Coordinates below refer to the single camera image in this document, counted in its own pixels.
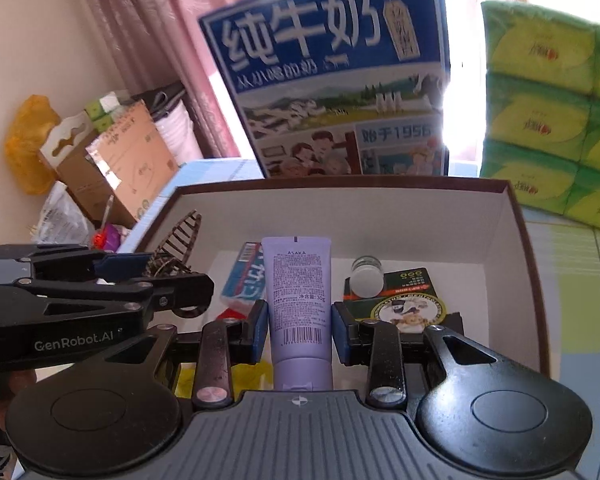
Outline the brown striped hair clip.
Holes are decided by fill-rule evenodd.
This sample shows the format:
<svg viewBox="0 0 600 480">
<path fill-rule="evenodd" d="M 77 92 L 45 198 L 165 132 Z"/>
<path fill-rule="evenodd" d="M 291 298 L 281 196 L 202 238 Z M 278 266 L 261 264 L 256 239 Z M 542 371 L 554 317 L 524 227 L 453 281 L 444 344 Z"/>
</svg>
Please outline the brown striped hair clip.
<svg viewBox="0 0 600 480">
<path fill-rule="evenodd" d="M 186 214 L 151 254 L 143 281 L 149 283 L 151 278 L 163 276 L 193 274 L 189 265 L 199 230 L 201 227 L 201 214 L 192 210 Z M 204 312 L 173 312 L 179 318 L 196 318 Z"/>
</svg>

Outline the yellow snack packet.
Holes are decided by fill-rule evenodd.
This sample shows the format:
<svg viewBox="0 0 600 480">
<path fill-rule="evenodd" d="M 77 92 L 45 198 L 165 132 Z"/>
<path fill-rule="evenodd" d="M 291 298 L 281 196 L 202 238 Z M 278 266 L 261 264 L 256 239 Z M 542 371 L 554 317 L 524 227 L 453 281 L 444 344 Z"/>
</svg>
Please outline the yellow snack packet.
<svg viewBox="0 0 600 480">
<path fill-rule="evenodd" d="M 180 376 L 175 387 L 175 394 L 186 398 L 193 392 L 196 365 L 186 363 L 181 366 Z M 232 384 L 234 396 L 247 390 L 271 390 L 273 382 L 273 365 L 263 361 L 256 365 L 238 364 L 232 367 Z"/>
</svg>

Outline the purple cream tube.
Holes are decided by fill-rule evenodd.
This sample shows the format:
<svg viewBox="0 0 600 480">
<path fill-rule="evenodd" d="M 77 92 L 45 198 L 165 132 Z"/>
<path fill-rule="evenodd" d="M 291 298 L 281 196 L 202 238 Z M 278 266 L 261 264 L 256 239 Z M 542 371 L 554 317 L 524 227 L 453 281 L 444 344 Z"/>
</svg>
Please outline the purple cream tube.
<svg viewBox="0 0 600 480">
<path fill-rule="evenodd" d="M 332 388 L 332 242 L 265 237 L 266 302 L 274 388 Z"/>
</svg>

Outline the purple box with red item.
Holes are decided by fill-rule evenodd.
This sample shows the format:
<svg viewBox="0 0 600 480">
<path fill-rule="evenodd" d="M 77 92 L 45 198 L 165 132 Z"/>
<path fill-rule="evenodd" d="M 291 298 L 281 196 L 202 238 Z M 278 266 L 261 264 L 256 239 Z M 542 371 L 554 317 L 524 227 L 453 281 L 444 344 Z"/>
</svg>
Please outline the purple box with red item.
<svg viewBox="0 0 600 480">
<path fill-rule="evenodd" d="M 107 223 L 95 231 L 91 246 L 103 252 L 116 252 L 123 243 L 124 234 L 123 226 Z"/>
</svg>

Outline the red snack packet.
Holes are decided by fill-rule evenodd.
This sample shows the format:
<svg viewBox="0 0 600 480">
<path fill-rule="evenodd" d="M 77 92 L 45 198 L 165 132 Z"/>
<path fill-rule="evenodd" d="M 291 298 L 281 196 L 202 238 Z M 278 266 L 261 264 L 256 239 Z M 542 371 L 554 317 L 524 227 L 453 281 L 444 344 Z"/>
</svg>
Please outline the red snack packet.
<svg viewBox="0 0 600 480">
<path fill-rule="evenodd" d="M 234 309 L 227 308 L 218 314 L 217 320 L 226 320 L 227 318 L 234 318 L 235 320 L 244 320 L 246 316 Z"/>
</svg>

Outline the green round-label card packet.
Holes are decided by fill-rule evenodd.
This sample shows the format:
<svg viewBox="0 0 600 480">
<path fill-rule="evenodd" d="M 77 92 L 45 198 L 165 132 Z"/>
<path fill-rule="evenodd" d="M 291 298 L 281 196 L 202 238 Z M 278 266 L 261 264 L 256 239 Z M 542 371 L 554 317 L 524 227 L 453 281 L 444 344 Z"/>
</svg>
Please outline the green round-label card packet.
<svg viewBox="0 0 600 480">
<path fill-rule="evenodd" d="M 384 277 L 384 289 L 373 298 L 352 294 L 350 278 L 344 281 L 342 300 L 354 318 L 387 322 L 404 334 L 420 334 L 445 318 L 448 311 L 426 268 L 384 273 Z"/>
</svg>

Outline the blue white tissue packet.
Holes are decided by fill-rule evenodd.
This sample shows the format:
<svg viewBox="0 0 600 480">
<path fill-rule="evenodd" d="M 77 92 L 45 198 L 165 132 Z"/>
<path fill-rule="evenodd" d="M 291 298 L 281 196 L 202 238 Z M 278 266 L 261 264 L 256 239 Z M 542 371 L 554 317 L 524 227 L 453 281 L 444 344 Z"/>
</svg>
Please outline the blue white tissue packet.
<svg viewBox="0 0 600 480">
<path fill-rule="evenodd" d="M 227 309 L 247 316 L 266 295 L 265 265 L 260 242 L 242 245 L 222 288 L 221 301 Z"/>
</svg>

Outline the small white lidded jar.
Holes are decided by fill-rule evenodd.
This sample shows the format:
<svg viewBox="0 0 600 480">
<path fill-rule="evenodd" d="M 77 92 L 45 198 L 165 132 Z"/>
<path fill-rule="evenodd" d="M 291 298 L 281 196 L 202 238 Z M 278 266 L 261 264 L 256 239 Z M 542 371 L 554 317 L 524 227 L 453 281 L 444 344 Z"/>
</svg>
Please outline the small white lidded jar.
<svg viewBox="0 0 600 480">
<path fill-rule="evenodd" d="M 385 287 L 381 262 L 373 256 L 361 256 L 352 262 L 350 291 L 361 298 L 378 296 Z"/>
</svg>

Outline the clear plastic bag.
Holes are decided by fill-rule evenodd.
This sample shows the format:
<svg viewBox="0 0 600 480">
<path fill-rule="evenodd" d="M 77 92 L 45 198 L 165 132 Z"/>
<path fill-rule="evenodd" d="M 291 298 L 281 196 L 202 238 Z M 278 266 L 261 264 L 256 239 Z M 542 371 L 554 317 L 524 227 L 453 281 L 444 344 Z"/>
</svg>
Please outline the clear plastic bag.
<svg viewBox="0 0 600 480">
<path fill-rule="evenodd" d="M 94 233 L 92 222 L 73 200 L 67 185 L 56 181 L 46 197 L 38 223 L 32 229 L 32 242 L 89 245 Z"/>
</svg>

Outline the black shaver box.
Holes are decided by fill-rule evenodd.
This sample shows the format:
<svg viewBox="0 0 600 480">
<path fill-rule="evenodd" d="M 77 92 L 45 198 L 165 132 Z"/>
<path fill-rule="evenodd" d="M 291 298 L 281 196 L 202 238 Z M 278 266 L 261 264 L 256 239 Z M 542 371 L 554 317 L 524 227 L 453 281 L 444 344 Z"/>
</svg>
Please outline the black shaver box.
<svg viewBox="0 0 600 480">
<path fill-rule="evenodd" d="M 460 312 L 453 312 L 445 315 L 441 325 L 450 330 L 454 330 L 454 332 L 457 332 L 460 335 L 464 334 L 464 323 Z"/>
</svg>

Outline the brown cardboard carton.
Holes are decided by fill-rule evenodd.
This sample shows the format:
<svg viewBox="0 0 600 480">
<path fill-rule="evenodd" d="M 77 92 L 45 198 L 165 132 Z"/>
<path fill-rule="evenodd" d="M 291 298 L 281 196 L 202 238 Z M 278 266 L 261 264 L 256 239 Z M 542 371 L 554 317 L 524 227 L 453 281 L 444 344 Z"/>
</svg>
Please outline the brown cardboard carton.
<svg viewBox="0 0 600 480">
<path fill-rule="evenodd" d="M 136 102 L 106 131 L 82 112 L 52 129 L 40 148 L 46 165 L 87 218 L 131 229 L 178 172 L 178 164 L 143 102 Z"/>
</svg>

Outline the brown open cardboard box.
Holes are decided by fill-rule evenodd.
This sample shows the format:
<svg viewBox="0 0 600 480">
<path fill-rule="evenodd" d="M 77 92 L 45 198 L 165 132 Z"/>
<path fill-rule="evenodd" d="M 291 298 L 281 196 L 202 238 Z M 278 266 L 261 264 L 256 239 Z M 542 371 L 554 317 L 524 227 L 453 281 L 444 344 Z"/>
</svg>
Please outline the brown open cardboard box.
<svg viewBox="0 0 600 480">
<path fill-rule="evenodd" d="M 201 216 L 190 265 L 223 284 L 238 250 L 267 236 L 332 242 L 332 294 L 355 258 L 389 271 L 422 266 L 468 337 L 541 373 L 550 345 L 524 217 L 502 180 L 308 177 L 183 185 L 151 205 L 126 239 L 150 252 L 191 212 Z"/>
</svg>

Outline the white stacked buckets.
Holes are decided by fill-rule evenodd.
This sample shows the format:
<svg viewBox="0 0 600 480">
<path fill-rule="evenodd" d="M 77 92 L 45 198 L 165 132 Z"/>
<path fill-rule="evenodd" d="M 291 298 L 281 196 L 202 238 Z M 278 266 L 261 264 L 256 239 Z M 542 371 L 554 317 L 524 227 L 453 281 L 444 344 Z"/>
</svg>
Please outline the white stacked buckets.
<svg viewBox="0 0 600 480">
<path fill-rule="evenodd" d="M 183 101 L 158 119 L 156 127 L 178 166 L 204 158 L 194 133 L 194 122 Z"/>
</svg>

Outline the blue milk carton box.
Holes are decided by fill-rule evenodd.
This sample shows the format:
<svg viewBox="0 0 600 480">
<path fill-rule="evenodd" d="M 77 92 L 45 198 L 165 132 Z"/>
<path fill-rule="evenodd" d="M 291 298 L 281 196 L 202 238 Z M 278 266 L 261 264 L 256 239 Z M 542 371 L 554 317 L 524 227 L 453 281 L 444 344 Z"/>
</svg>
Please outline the blue milk carton box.
<svg viewBox="0 0 600 480">
<path fill-rule="evenodd" d="M 444 0 L 245 0 L 199 24 L 265 177 L 448 171 Z"/>
</svg>

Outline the green tissue pack bundle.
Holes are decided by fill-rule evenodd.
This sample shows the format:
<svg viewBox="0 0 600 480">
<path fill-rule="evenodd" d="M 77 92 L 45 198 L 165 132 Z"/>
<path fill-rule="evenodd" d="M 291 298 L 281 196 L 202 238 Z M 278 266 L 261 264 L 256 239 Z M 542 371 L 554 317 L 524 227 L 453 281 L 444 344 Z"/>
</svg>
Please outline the green tissue pack bundle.
<svg viewBox="0 0 600 480">
<path fill-rule="evenodd" d="M 600 24 L 518 1 L 486 1 L 482 15 L 481 177 L 600 229 Z"/>
</svg>

